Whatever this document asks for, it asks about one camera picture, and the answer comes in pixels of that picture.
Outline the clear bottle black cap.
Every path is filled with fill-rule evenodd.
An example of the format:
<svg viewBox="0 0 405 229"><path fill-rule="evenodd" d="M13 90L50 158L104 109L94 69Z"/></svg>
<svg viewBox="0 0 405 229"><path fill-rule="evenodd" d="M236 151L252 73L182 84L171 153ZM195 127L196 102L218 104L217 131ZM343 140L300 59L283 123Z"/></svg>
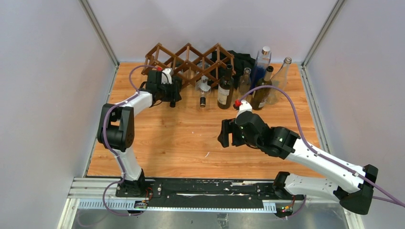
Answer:
<svg viewBox="0 0 405 229"><path fill-rule="evenodd" d="M209 78L203 75L195 85L196 91L200 93L200 107L206 107L206 96L211 92L211 86L208 85Z"/></svg>

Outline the dark bottle slot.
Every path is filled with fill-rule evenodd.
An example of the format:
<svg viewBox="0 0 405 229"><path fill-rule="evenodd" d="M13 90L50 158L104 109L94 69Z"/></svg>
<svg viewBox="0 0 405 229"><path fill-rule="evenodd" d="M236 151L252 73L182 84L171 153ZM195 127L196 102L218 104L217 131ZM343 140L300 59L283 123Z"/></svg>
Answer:
<svg viewBox="0 0 405 229"><path fill-rule="evenodd" d="M218 84L217 105L220 109L228 109L231 106L234 91L232 72L233 66L227 64L224 76L220 79Z"/></svg>

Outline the green bottle silver neck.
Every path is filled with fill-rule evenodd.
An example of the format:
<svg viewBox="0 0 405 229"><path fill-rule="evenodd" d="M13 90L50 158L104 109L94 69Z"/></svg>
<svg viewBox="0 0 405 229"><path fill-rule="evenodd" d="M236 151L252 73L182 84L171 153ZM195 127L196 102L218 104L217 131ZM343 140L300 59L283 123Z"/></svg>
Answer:
<svg viewBox="0 0 405 229"><path fill-rule="evenodd" d="M273 73L274 67L273 66L268 66L266 68L265 76L261 79L258 80L256 83L256 87L258 86L264 86L264 85L272 85L271 83L271 76ZM267 97L269 95L270 88L261 88L256 91L254 91L254 94L251 98L251 106L253 110L261 110L267 100Z"/></svg>

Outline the clear glass bottle dark label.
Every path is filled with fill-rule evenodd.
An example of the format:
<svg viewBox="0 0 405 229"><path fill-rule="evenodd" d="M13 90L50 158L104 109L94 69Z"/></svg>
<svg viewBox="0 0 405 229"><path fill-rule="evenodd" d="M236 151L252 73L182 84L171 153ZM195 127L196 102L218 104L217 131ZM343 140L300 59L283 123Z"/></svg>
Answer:
<svg viewBox="0 0 405 229"><path fill-rule="evenodd" d="M279 69L279 71L271 78L271 82L274 87L277 87L281 90L285 89L288 81L287 80L288 70L291 63L292 63L291 57L286 57L284 59L283 64ZM279 101L281 95L282 93L280 91L276 89L270 89L270 93L269 96L267 97L266 103L269 105L276 104Z"/></svg>

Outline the blue square glass bottle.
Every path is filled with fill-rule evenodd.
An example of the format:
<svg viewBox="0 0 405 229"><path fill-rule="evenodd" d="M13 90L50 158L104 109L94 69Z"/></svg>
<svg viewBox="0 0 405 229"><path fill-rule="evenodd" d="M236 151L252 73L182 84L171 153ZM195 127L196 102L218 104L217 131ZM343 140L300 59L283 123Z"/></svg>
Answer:
<svg viewBox="0 0 405 229"><path fill-rule="evenodd" d="M255 65L251 71L251 87L253 89L256 86L256 83L259 79L262 79L266 74L266 68L270 65L271 62L271 49L269 46L264 46L261 50L258 51Z"/></svg>

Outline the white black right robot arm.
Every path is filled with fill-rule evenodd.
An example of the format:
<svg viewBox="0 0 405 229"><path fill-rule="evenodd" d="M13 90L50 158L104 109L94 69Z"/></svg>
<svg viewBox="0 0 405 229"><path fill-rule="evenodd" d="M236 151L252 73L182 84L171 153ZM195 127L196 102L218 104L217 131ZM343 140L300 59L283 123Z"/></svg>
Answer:
<svg viewBox="0 0 405 229"><path fill-rule="evenodd" d="M273 182L278 199L309 195L338 202L353 213L366 215L373 199L378 168L358 166L338 159L315 146L306 146L299 134L285 127L269 127L259 115L246 111L224 119L218 141L222 147L247 145L268 156L304 165L324 178L303 177L280 171Z"/></svg>

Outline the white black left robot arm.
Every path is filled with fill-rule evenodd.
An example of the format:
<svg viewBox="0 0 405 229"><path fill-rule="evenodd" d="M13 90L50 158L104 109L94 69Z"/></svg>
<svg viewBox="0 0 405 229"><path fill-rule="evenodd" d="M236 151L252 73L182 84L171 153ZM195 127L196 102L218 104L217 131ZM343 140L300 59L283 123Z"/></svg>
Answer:
<svg viewBox="0 0 405 229"><path fill-rule="evenodd" d="M181 100L181 87L182 79L172 68L151 70L147 80L128 99L102 106L97 140L114 155L120 168L121 181L116 196L141 197L149 190L132 147L135 116L156 102L168 102L170 107L175 107Z"/></svg>

